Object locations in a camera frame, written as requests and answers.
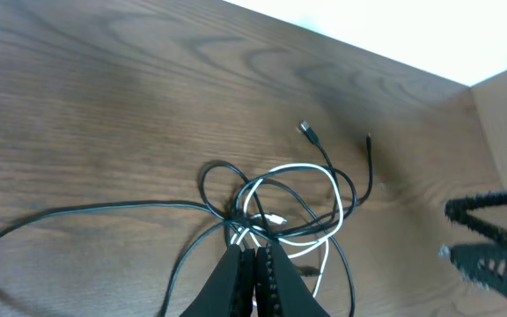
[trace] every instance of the cable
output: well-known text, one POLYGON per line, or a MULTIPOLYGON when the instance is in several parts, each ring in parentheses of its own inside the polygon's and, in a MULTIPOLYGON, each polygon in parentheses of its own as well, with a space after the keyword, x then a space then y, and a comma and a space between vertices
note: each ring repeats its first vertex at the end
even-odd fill
POLYGON ((204 212, 208 212, 209 214, 218 217, 222 221, 216 225, 213 225, 209 230, 202 233, 188 248, 187 250, 181 254, 181 256, 177 259, 172 274, 170 276, 169 284, 167 287, 167 290, 165 292, 164 297, 164 303, 161 306, 161 309, 159 311, 158 316, 163 317, 165 315, 165 312, 167 310, 167 306, 169 304, 169 299, 172 296, 173 288, 177 279, 177 276, 179 275, 180 269, 185 262, 185 260, 188 258, 188 256, 191 254, 191 252, 203 241, 208 235, 215 232, 217 229, 224 227, 225 233, 224 233, 224 240, 226 245, 230 245, 231 243, 240 243, 243 242, 244 246, 246 248, 249 248, 246 240, 244 237, 249 234, 250 237, 253 239, 253 242, 257 247, 261 246, 261 243, 258 241, 258 237, 265 239, 265 240, 280 240, 282 243, 288 243, 292 246, 297 247, 308 247, 304 249, 303 251, 297 252, 295 254, 289 254, 290 258, 298 257, 304 254, 307 254, 311 252, 312 250, 316 249, 316 247, 319 247, 320 245, 324 244, 325 246, 325 254, 324 258, 322 260, 322 263, 320 264, 320 273, 318 275, 316 284, 314 286, 314 290, 312 292, 312 295, 315 297, 318 289, 320 288, 321 278, 324 274, 324 270, 327 264, 328 254, 329 254, 329 240, 332 241, 334 244, 336 250, 338 251, 338 254, 340 255, 342 259, 342 264, 345 268, 346 275, 348 277, 348 283, 349 283, 349 293, 350 293, 350 302, 351 306, 349 309, 349 317, 352 317, 355 312, 355 289, 353 285, 353 278, 351 275, 351 271, 349 268, 348 261, 345 257, 345 254, 342 251, 342 248, 340 247, 337 240, 334 238, 334 234, 336 234, 340 228, 342 227, 343 221, 349 217, 356 206, 360 206, 362 203, 364 203, 372 189, 372 183, 373 183, 373 170, 372 170, 372 162, 371 162, 371 136, 367 136, 366 139, 366 146, 367 146, 367 162, 369 166, 369 184, 367 186, 367 190, 365 194, 358 199, 357 193, 355 190, 355 186, 351 179, 348 177, 348 175, 341 170, 338 170, 337 168, 333 167, 330 158, 328 157, 326 151, 324 151, 324 148, 320 144, 320 140, 314 133, 314 131, 308 126, 306 122, 303 122, 301 124, 301 129, 305 133, 306 137, 309 139, 311 143, 313 143, 322 153, 322 156, 327 162, 326 166, 317 166, 314 164, 309 163, 294 163, 294 164, 288 164, 283 166, 275 167, 271 170, 269 170, 268 173, 265 173, 261 176, 258 176, 254 179, 249 180, 236 166, 232 165, 228 162, 223 161, 216 161, 211 162, 210 164, 206 165, 205 168, 202 169, 202 172, 200 173, 199 179, 197 181, 199 193, 201 195, 201 199, 203 203, 194 203, 194 202, 186 202, 186 201, 158 201, 158 200, 150 200, 150 201, 137 201, 137 202, 119 202, 119 203, 96 203, 96 204, 90 204, 90 205, 82 205, 82 206, 73 206, 73 207, 64 207, 64 208, 54 208, 49 210, 44 210, 35 214, 32 214, 27 217, 22 217, 18 220, 16 220, 13 224, 5 227, 0 231, 0 239, 4 237, 5 235, 9 234, 10 232, 13 232, 17 230, 18 228, 29 225, 35 221, 42 220, 47 217, 54 217, 54 216, 61 216, 61 215, 67 215, 72 213, 81 213, 81 212, 96 212, 96 211, 105 211, 105 210, 115 210, 115 209, 127 209, 127 208, 149 208, 149 207, 171 207, 171 208, 184 208, 184 209, 193 209, 193 210, 200 210, 204 212), (207 174, 218 167, 224 167, 232 170, 234 173, 238 174, 239 177, 244 182, 244 185, 241 186, 238 193, 233 197, 231 202, 226 206, 224 210, 219 210, 216 208, 212 203, 210 203, 206 191, 205 191, 205 181, 207 174), (299 170, 307 170, 307 169, 317 169, 327 175, 327 177, 332 182, 332 186, 334 188, 334 193, 336 195, 336 199, 334 200, 334 207, 332 210, 324 215, 317 216, 311 208, 306 204, 306 202, 298 195, 294 190, 289 188, 288 186, 282 184, 279 181, 271 180, 270 177, 278 175, 280 173, 287 173, 292 171, 299 171, 299 170), (350 191, 351 191, 351 205, 350 206, 343 206, 342 199, 340 196, 340 189, 339 184, 337 180, 337 175, 340 175, 349 185, 350 191), (286 222, 286 219, 284 219, 281 216, 271 214, 271 213, 265 213, 264 209, 261 206, 261 202, 259 200, 259 197, 255 193, 256 189, 259 188, 259 186, 265 186, 265 185, 271 185, 274 187, 278 187, 282 190, 285 190, 286 192, 290 193, 293 197, 297 199, 297 201, 300 203, 300 205, 308 212, 308 214, 312 217, 312 221, 307 222, 304 225, 298 225, 296 227, 280 230, 280 231, 274 231, 271 226, 269 225, 269 222, 276 224, 276 225, 282 225, 286 222), (244 204, 242 205, 241 198, 246 193, 246 199, 244 201, 244 204), (252 215, 249 217, 247 215, 247 206, 249 204, 249 201, 253 198, 256 207, 259 211, 259 213, 252 215), (335 219, 335 214, 338 213, 339 217, 335 219), (232 238, 230 238, 230 234, 228 233, 228 230, 233 230, 235 233, 232 238), (325 235, 321 238, 317 238, 316 240, 309 241, 309 242, 293 242, 288 240, 288 238, 293 237, 299 237, 299 236, 305 236, 305 235, 312 235, 312 234, 318 234, 320 232, 324 232, 325 235))

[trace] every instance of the brown tabletop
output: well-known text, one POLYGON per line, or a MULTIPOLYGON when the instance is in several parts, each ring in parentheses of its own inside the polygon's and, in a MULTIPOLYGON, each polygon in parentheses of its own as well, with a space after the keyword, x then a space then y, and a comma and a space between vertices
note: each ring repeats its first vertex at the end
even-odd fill
MULTIPOLYGON (((303 119, 360 193, 373 136, 375 188, 337 234, 356 315, 507 315, 506 299, 437 257, 443 243, 478 239, 451 227, 445 200, 501 187, 465 86, 221 1, 0 0, 0 229, 51 207, 199 202, 197 174, 214 159, 248 176, 322 164, 296 130, 303 119)), ((321 174, 279 179, 330 210, 321 174)), ((222 205, 239 184, 216 171, 209 197, 222 205)), ((260 194, 292 223, 307 217, 276 189, 260 194)), ((178 253, 216 221, 149 208, 24 227, 0 241, 0 316, 153 316, 178 253)), ((224 250, 219 232, 190 256, 169 316, 224 250)), ((346 281, 331 251, 317 300, 332 316, 349 310, 346 281)))

